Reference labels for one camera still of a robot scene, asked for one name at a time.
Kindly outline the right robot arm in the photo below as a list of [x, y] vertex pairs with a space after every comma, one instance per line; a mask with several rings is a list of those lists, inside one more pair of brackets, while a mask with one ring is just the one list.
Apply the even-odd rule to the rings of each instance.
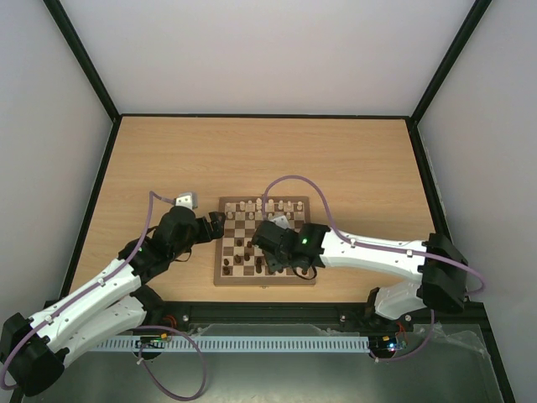
[[366, 318], [377, 329], [420, 309], [445, 314], [464, 310], [467, 260], [441, 234], [432, 233], [425, 241], [392, 241], [316, 223], [294, 230], [267, 220], [255, 230], [252, 243], [272, 271], [343, 267], [401, 277], [400, 283], [371, 293]]

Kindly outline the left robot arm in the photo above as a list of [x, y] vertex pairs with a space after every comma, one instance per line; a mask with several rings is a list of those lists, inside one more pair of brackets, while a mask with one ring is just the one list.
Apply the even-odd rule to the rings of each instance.
[[188, 207], [172, 207], [79, 289], [30, 317], [13, 314], [1, 330], [1, 374], [34, 396], [97, 344], [155, 325], [163, 301], [148, 282], [193, 246], [222, 238], [225, 220], [222, 212], [197, 217]]

